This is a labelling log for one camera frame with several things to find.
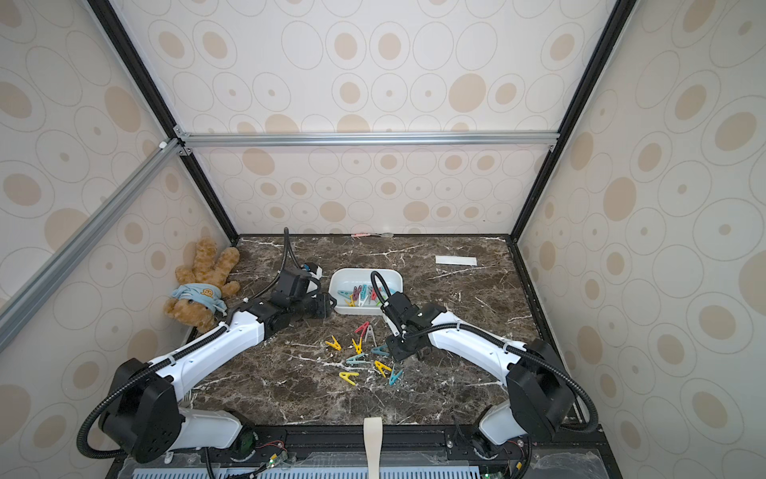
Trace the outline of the grey clothespin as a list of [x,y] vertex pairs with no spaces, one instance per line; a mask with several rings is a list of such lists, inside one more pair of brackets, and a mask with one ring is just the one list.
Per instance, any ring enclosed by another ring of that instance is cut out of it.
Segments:
[[362,342],[372,345],[373,347],[377,346],[377,339],[375,337],[373,325],[367,325],[362,335]]

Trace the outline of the teal clothespin cluster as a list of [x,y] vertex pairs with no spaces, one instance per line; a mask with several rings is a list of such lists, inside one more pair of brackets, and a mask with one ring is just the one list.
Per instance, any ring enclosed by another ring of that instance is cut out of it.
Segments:
[[392,371],[392,372],[391,372],[391,375],[390,375],[390,377],[389,377],[389,384],[390,384],[390,385],[395,385],[395,384],[397,383],[397,381],[399,381],[399,380],[401,379],[401,377],[403,376],[403,374],[404,374],[404,371],[403,371],[403,370],[399,370],[399,371]]

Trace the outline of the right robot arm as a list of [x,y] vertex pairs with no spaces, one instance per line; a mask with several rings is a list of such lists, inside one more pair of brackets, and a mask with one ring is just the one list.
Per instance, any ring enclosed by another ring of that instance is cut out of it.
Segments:
[[547,442],[561,430],[598,430],[594,401],[565,371],[552,345],[494,335],[462,321],[443,305],[419,307],[404,293],[393,293],[380,271],[373,271],[370,279],[391,331],[386,346],[394,360],[434,347],[481,367],[505,387],[508,398],[484,411],[476,424],[472,442],[480,454],[492,455],[517,438]]

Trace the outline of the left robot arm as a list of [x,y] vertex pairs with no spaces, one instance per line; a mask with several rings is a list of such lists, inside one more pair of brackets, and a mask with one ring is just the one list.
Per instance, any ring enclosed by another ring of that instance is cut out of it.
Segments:
[[193,265],[176,270],[178,287],[165,314],[199,335],[187,345],[148,362],[129,359],[118,367],[107,397],[84,419],[76,436],[90,459],[132,457],[148,463],[181,449],[219,449],[247,459],[255,451],[255,427],[235,411],[185,408],[182,399],[201,381],[242,352],[286,329],[295,317],[329,316],[337,304],[322,289],[323,270],[299,263],[283,239],[278,273],[259,293],[236,307],[225,303],[241,286],[229,275],[239,251],[217,250],[211,239],[195,247]]

